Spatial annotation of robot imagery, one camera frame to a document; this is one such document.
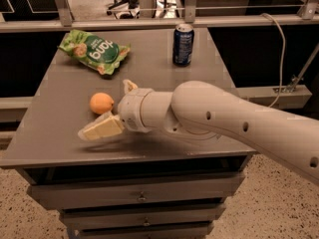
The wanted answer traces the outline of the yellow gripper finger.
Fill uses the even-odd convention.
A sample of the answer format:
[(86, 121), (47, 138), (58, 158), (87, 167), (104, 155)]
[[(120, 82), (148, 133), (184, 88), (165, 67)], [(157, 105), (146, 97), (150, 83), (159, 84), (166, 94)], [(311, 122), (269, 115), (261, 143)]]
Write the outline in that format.
[(106, 112), (80, 129), (78, 137), (87, 141), (97, 140), (121, 134), (124, 129), (119, 116)]
[(124, 84), (124, 92), (126, 94), (138, 88), (138, 86), (134, 82), (128, 79), (123, 80), (123, 84)]

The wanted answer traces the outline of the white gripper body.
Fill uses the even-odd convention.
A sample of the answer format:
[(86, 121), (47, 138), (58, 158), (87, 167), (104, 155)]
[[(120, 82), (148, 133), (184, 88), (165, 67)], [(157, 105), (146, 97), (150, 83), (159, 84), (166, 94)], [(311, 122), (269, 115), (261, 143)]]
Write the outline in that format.
[(152, 91), (153, 89), (133, 89), (121, 99), (118, 114), (126, 129), (143, 133), (150, 131), (142, 121), (142, 104), (145, 97)]

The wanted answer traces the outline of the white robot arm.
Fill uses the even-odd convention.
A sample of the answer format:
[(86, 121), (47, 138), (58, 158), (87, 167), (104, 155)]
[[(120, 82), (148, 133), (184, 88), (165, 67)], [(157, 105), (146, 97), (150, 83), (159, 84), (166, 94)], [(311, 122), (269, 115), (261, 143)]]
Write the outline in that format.
[(107, 109), (78, 132), (79, 138), (96, 140), (126, 129), (144, 133), (158, 129), (196, 142), (221, 134), (319, 183), (318, 120), (248, 102), (205, 82), (185, 82), (172, 92), (139, 88), (129, 80), (124, 85), (118, 113)]

